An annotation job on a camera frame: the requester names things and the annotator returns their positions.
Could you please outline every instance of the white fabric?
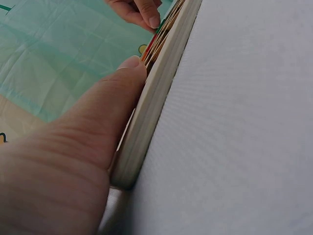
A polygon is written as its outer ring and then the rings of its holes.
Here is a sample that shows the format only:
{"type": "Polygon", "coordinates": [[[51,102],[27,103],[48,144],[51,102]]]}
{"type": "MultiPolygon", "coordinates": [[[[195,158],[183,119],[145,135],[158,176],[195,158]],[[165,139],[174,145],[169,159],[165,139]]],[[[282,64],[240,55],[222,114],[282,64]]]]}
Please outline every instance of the white fabric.
{"type": "Polygon", "coordinates": [[[122,234],[313,234],[313,1],[204,0],[122,234]]]}

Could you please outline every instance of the fingernail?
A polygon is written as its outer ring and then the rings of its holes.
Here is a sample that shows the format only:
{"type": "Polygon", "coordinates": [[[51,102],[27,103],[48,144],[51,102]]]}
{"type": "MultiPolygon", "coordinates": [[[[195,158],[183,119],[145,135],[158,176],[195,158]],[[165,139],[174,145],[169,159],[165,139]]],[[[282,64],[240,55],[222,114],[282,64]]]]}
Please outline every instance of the fingernail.
{"type": "Polygon", "coordinates": [[[124,69],[124,68],[136,68],[140,63],[140,58],[136,55],[128,58],[127,60],[125,60],[119,67],[118,70],[120,69],[124,69]]]}
{"type": "Polygon", "coordinates": [[[149,19],[151,28],[158,28],[160,26],[160,19],[156,16],[153,16],[149,19]]]}

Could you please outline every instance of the knuckle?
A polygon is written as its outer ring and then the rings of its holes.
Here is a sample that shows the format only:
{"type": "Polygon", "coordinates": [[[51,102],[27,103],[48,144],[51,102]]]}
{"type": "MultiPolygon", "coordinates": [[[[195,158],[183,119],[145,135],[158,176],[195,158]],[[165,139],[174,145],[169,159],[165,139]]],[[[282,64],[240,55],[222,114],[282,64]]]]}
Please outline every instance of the knuckle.
{"type": "Polygon", "coordinates": [[[140,10],[143,14],[147,14],[147,13],[150,13],[154,10],[154,6],[151,2],[144,2],[141,4],[140,6],[140,10]]]}

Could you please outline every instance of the hand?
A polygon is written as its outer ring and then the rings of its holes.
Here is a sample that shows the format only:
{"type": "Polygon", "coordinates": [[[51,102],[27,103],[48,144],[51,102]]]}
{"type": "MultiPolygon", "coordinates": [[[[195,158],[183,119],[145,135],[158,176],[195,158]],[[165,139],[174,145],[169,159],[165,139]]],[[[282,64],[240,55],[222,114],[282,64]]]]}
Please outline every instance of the hand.
{"type": "Polygon", "coordinates": [[[157,10],[161,0],[105,0],[107,4],[126,22],[155,32],[160,25],[160,14],[157,10]]]}
{"type": "Polygon", "coordinates": [[[146,76],[131,57],[61,118],[0,145],[0,234],[96,232],[108,168],[146,76]]]}

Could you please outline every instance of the yellow illustration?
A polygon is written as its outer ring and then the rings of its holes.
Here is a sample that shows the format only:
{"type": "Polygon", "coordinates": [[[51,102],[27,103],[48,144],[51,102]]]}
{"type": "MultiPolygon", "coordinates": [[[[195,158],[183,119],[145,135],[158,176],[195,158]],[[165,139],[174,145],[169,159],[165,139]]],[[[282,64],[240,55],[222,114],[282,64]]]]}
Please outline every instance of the yellow illustration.
{"type": "Polygon", "coordinates": [[[139,47],[139,53],[142,54],[145,51],[146,48],[147,48],[147,45],[141,45],[139,47]]]}
{"type": "Polygon", "coordinates": [[[0,145],[6,142],[5,133],[0,133],[0,145]]]}

